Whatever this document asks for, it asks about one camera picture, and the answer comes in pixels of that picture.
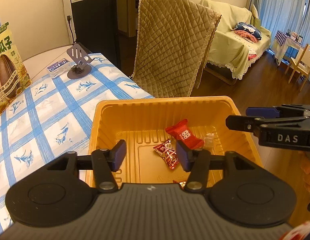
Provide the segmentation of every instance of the dark blue patterned pillow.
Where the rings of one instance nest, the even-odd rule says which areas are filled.
[[[253,25],[250,25],[244,22],[239,22],[234,28],[234,30],[235,31],[246,31],[252,34],[259,41],[262,39],[262,34],[259,30],[257,30]]]

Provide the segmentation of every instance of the black refrigerator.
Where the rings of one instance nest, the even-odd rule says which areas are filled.
[[[70,42],[102,53],[121,69],[116,0],[63,0]]]

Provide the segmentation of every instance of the human hand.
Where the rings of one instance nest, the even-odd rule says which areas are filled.
[[[306,156],[304,152],[300,152],[302,154],[301,158],[301,169],[304,171],[303,180],[305,182],[305,188],[308,192],[310,192],[310,160]]]

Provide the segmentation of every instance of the black cable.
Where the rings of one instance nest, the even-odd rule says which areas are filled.
[[[67,21],[68,21],[68,25],[70,26],[70,30],[71,30],[71,34],[72,34],[72,39],[73,39],[73,44],[74,44],[75,41],[74,41],[73,31],[72,31],[72,28],[71,28],[71,17],[69,15],[67,17]]]

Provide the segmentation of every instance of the sunflower seed bag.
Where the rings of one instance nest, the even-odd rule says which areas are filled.
[[[0,115],[31,84],[7,26],[0,27]]]

